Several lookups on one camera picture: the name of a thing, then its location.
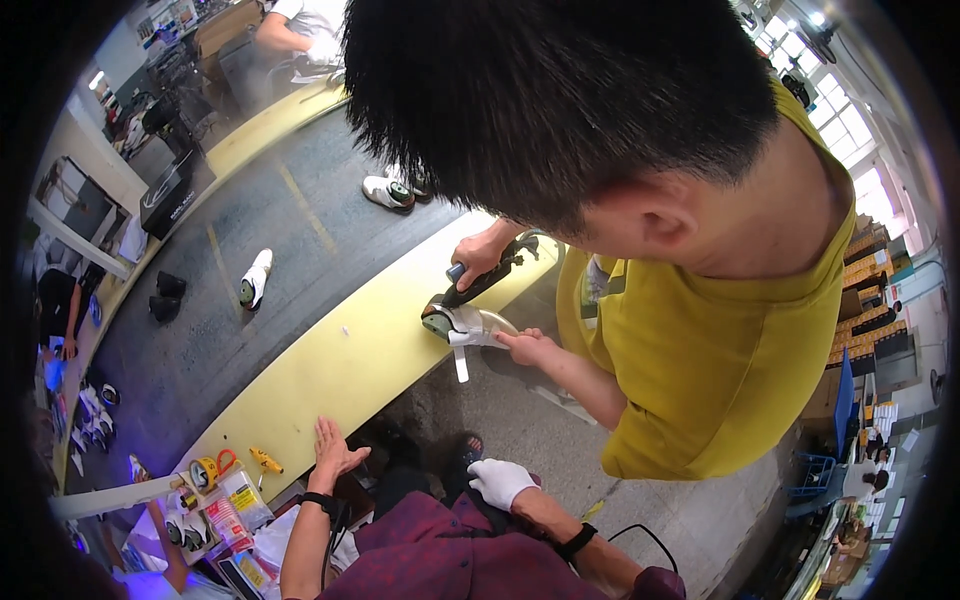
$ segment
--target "conveyor belt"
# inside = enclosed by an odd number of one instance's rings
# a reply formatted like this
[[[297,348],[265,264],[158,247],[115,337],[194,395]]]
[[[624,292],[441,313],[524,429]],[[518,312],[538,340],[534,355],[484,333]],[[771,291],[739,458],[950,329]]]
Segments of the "conveyor belt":
[[[111,409],[118,437],[109,455],[85,454],[84,479],[68,467],[68,492],[125,483],[129,452],[169,472],[313,323],[460,214],[433,202],[405,217],[370,203],[360,182],[379,169],[352,147],[340,109],[289,135],[189,217],[137,282],[94,359],[123,394]],[[274,250],[275,267],[252,316],[237,310],[228,289],[264,247]],[[163,326],[147,310],[159,270],[188,281],[180,315]]]

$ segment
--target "black shoe box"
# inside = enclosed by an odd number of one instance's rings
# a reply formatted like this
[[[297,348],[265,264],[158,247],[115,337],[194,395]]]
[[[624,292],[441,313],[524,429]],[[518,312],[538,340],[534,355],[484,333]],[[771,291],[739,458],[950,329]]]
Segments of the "black shoe box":
[[[140,225],[162,240],[203,191],[195,189],[191,182],[213,179],[204,156],[196,149],[190,150],[182,159],[170,163],[140,199]]]

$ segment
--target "window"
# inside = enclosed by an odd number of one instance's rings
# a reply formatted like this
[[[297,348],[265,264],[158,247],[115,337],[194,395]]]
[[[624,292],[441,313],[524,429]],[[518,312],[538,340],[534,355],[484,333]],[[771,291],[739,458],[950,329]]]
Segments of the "window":
[[[770,19],[763,33],[756,37],[754,44],[767,55],[777,69],[777,77],[794,67],[792,60],[807,77],[820,66],[820,60],[807,49],[804,41],[790,31],[786,23],[778,16]]]
[[[880,173],[874,167],[853,182],[856,190],[856,213],[869,215],[878,223],[886,223],[894,218],[894,207],[883,188]]]
[[[777,69],[778,79],[796,66],[814,82],[815,108],[807,116],[824,138],[830,153],[845,167],[850,169],[874,148],[870,128],[843,86],[782,19],[771,18],[754,44]]]

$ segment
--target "black hair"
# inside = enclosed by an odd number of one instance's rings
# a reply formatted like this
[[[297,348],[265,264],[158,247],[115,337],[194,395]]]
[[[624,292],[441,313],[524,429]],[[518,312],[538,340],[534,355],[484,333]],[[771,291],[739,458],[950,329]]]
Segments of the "black hair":
[[[890,473],[885,470],[879,470],[876,472],[876,479],[874,480],[874,490],[879,492],[887,487],[887,484],[890,483]]]
[[[556,231],[637,174],[737,184],[778,121],[728,0],[350,0],[344,52],[358,146]]]

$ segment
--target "hand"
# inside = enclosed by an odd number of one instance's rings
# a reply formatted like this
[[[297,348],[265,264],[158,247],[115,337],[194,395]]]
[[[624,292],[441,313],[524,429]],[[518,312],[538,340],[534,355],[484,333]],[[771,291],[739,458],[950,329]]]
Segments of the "hand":
[[[77,355],[77,340],[73,339],[72,335],[68,335],[63,338],[63,354],[61,355],[63,360],[70,360]]]
[[[306,51],[306,57],[312,64],[336,64],[340,48],[332,38],[322,37],[313,42]]]
[[[480,492],[487,504],[508,513],[517,494],[528,488],[540,489],[527,469],[517,463],[488,458],[471,464],[467,473],[476,477],[469,485]]]
[[[485,231],[460,240],[450,258],[450,264],[460,262],[467,267],[464,274],[457,279],[457,291],[463,292],[476,278],[499,264],[500,255],[511,239],[513,238],[508,238],[497,224],[493,224]]]
[[[314,430],[317,432],[317,441],[313,444],[317,454],[317,467],[310,473],[307,490],[331,494],[337,477],[356,468],[370,456],[370,448],[363,447],[351,452],[347,448],[344,435],[340,433],[337,421],[333,419],[318,417]]]
[[[520,331],[517,336],[497,331],[493,338],[510,349],[510,356],[515,363],[526,367],[538,367],[543,357],[557,347],[556,342],[535,328]]]

